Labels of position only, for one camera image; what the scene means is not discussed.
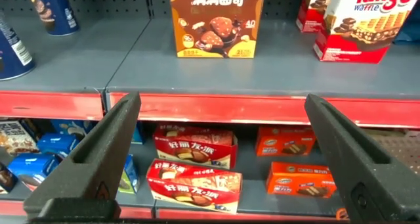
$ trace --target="product packaging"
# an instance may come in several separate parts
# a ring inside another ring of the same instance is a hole
[[[52,154],[21,154],[7,167],[27,188],[34,191],[59,163]]]
[[[28,122],[24,120],[0,122],[0,146],[4,147],[10,155],[39,152],[35,138],[31,136],[36,136],[36,132],[30,129]]]
[[[256,151],[258,156],[308,155],[316,137],[306,126],[260,126]]]
[[[178,57],[253,58],[264,0],[171,0]]]
[[[0,163],[0,194],[8,194],[16,184],[16,177]]]
[[[161,124],[154,133],[159,158],[233,168],[238,140],[232,131]]]
[[[272,162],[267,192],[329,198],[337,189],[327,166]]]
[[[93,128],[90,121],[81,120],[51,120],[56,132],[62,135],[75,135],[81,141]]]
[[[37,146],[43,154],[55,154],[64,159],[79,144],[75,135],[48,133],[42,136]]]
[[[31,0],[48,34],[69,35],[79,30],[69,0]]]
[[[135,145],[142,145],[144,143],[143,125],[141,122],[137,122],[136,129],[133,133],[133,138],[131,139],[131,143]]]
[[[331,0],[314,50],[322,61],[379,63],[417,0]]]
[[[139,186],[140,183],[138,182],[136,167],[133,163],[133,155],[129,154],[125,161],[123,175],[121,176],[121,180],[119,182],[118,191],[135,194],[137,193]]]
[[[236,213],[242,174],[155,159],[147,173],[157,200]]]
[[[0,11],[0,80],[23,76],[34,68],[31,54]]]
[[[296,24],[303,33],[317,33],[330,0],[302,0]]]

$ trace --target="red wafer box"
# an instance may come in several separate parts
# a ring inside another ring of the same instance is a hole
[[[232,131],[161,124],[154,133],[159,158],[233,168],[238,140]]]
[[[296,25],[303,33],[317,33],[324,21],[329,0],[302,0]]]
[[[321,61],[379,63],[417,0],[331,0],[314,45]]]
[[[155,159],[146,177],[156,200],[225,213],[238,209],[240,173]]]

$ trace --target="red shelf edge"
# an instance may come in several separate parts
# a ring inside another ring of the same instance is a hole
[[[149,219],[153,218],[151,208],[120,206],[120,218]],[[22,201],[0,200],[0,215],[26,215]]]
[[[156,210],[156,218],[159,219],[229,219],[229,220],[335,220],[334,217],[314,217],[299,215],[273,215],[273,214],[255,214],[255,213],[219,213],[205,211],[189,211],[189,210],[172,210],[158,209]]]
[[[110,104],[126,93],[110,93]],[[309,125],[306,97],[141,93],[140,120]],[[420,128],[420,101],[326,98],[364,127]]]
[[[100,120],[104,116],[100,93],[0,91],[0,116]]]

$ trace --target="dark blue canister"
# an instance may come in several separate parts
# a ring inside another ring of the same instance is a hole
[[[31,0],[48,34],[68,35],[79,30],[68,0]]]
[[[35,61],[0,11],[0,80],[22,76],[35,67]]]

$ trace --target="blue snack box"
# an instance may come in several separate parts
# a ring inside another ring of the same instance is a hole
[[[119,182],[118,191],[135,194],[138,191],[140,183],[138,182],[138,175],[133,163],[133,155],[129,154],[125,161],[123,175]]]
[[[35,190],[59,165],[52,154],[21,154],[7,168],[30,190]]]
[[[0,194],[8,194],[16,184],[16,177],[0,163]]]
[[[136,144],[136,145],[142,145],[144,142],[144,137],[143,137],[143,127],[142,127],[142,123],[141,122],[137,122],[136,124],[136,128],[134,130],[133,133],[133,138],[131,139],[131,143]]]
[[[75,135],[81,141],[93,128],[90,121],[81,120],[51,120],[56,132],[62,135]]]
[[[47,133],[38,141],[37,147],[43,154],[56,154],[66,158],[77,144],[79,140],[75,135]]]

